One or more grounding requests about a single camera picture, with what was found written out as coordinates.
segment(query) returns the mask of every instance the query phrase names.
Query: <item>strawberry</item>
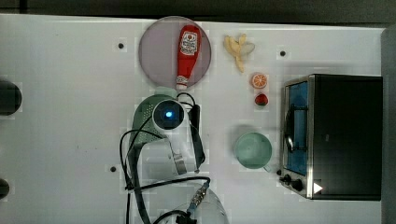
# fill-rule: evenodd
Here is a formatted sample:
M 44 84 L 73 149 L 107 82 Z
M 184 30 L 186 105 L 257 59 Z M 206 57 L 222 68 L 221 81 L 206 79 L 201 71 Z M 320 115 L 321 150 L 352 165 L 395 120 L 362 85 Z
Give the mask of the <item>strawberry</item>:
M 268 98 L 264 93 L 261 93 L 256 96 L 254 103 L 256 103 L 256 105 L 268 105 Z

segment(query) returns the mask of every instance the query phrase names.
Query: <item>bottle label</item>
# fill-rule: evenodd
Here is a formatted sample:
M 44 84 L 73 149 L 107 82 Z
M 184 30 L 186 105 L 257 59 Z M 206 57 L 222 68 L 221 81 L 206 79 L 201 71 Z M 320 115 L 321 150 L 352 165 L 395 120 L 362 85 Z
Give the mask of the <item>bottle label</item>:
M 185 31 L 180 42 L 180 51 L 185 55 L 194 55 L 198 50 L 198 38 L 194 32 Z
M 188 82 L 189 80 L 186 78 L 186 77 L 183 77 L 183 76 L 178 76 L 177 78 L 176 78 L 176 83 L 177 84 L 183 84 L 183 85 L 187 85 L 187 82 Z

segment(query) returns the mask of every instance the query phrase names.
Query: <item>blue light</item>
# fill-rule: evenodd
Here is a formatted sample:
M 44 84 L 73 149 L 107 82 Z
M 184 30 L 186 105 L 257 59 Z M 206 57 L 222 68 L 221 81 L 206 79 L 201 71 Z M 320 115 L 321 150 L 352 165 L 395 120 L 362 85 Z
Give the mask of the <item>blue light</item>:
M 166 112 L 166 114 L 165 114 L 165 116 L 167 117 L 167 118 L 170 118 L 170 117 L 172 117 L 173 116 L 173 113 L 172 112 Z

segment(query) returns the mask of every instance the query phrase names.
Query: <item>oven window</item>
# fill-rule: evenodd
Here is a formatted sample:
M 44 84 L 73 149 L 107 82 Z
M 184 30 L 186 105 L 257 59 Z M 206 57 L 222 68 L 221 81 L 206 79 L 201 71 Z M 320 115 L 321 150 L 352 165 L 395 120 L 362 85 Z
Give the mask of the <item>oven window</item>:
M 293 150 L 287 150 L 287 166 L 300 175 L 306 175 L 307 161 L 307 108 L 308 83 L 302 82 L 289 87 L 289 108 L 294 108 Z

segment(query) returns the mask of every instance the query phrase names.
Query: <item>oven handle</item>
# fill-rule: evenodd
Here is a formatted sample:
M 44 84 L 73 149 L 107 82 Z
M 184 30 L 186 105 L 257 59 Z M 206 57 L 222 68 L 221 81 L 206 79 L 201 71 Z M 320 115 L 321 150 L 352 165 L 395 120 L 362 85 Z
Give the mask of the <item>oven handle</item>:
M 293 136 L 294 136 L 294 110 L 295 106 L 291 105 L 285 122 L 285 141 L 289 152 L 293 152 Z

